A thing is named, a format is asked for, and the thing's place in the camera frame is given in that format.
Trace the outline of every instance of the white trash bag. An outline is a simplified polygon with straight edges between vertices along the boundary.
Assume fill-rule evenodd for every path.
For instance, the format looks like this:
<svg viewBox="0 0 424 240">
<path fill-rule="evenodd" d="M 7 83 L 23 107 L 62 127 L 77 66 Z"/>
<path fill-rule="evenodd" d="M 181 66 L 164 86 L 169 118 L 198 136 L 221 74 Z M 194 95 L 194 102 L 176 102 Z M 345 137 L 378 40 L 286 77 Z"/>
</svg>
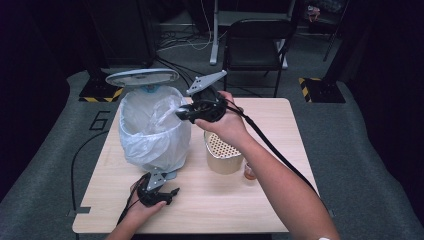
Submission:
<svg viewBox="0 0 424 240">
<path fill-rule="evenodd" d="M 159 86 L 154 93 L 129 92 L 120 103 L 119 135 L 125 159 L 145 171 L 181 168 L 187 156 L 191 123 L 181 121 L 175 110 L 187 104 L 181 93 Z"/>
</svg>

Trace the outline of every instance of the yellow and black hazard tape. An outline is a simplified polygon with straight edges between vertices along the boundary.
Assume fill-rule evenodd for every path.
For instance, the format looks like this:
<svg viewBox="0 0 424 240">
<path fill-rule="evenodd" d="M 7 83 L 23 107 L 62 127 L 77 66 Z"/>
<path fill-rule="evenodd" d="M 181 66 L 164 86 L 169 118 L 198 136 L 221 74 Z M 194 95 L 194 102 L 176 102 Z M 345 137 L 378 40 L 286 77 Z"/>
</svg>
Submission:
<svg viewBox="0 0 424 240">
<path fill-rule="evenodd" d="M 80 102 L 115 102 L 121 96 L 124 88 L 119 87 L 111 97 L 80 97 Z"/>
<path fill-rule="evenodd" d="M 307 80 L 321 81 L 320 78 L 299 78 L 300 87 L 306 102 L 312 102 L 311 94 L 306 86 Z"/>
</svg>

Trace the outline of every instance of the small brown bottle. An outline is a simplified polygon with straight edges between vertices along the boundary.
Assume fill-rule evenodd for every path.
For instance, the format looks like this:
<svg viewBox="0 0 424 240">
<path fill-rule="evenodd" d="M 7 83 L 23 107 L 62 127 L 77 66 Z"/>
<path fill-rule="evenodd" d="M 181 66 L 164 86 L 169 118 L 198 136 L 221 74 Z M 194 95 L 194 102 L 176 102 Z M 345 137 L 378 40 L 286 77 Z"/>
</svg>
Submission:
<svg viewBox="0 0 424 240">
<path fill-rule="evenodd" d="M 253 172 L 252 168 L 250 168 L 249 163 L 246 163 L 246 165 L 244 166 L 244 176 L 249 180 L 256 179 L 255 173 Z"/>
</svg>

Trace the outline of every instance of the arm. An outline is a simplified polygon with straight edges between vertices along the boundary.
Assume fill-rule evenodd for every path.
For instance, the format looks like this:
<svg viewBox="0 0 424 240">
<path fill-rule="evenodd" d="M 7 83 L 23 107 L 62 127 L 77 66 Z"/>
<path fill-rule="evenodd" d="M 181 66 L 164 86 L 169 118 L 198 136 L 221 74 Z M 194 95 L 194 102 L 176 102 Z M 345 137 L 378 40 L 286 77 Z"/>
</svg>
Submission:
<svg viewBox="0 0 424 240">
<path fill-rule="evenodd" d="M 133 203 L 134 205 L 128 210 L 125 218 L 116 226 L 109 236 L 107 236 L 107 240 L 131 239 L 141 225 L 166 205 L 166 202 L 162 201 L 154 206 L 146 207 L 138 200 L 137 194 L 132 195 L 131 204 Z"/>
<path fill-rule="evenodd" d="M 221 94 L 233 101 L 231 94 Z M 247 132 L 240 116 L 227 111 L 218 122 L 197 119 L 195 123 L 243 154 L 274 211 L 295 239 L 340 238 L 316 193 Z"/>
</svg>

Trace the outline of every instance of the perforated basket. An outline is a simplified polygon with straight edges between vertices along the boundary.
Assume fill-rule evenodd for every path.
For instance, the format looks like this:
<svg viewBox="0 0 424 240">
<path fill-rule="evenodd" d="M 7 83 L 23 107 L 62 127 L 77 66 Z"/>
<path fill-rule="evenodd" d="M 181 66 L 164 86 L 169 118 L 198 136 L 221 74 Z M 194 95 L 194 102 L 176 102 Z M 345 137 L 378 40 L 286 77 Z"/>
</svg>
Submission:
<svg viewBox="0 0 424 240">
<path fill-rule="evenodd" d="M 205 131 L 207 162 L 210 169 L 219 174 L 237 172 L 243 155 L 233 146 L 223 142 L 215 133 Z"/>
</svg>

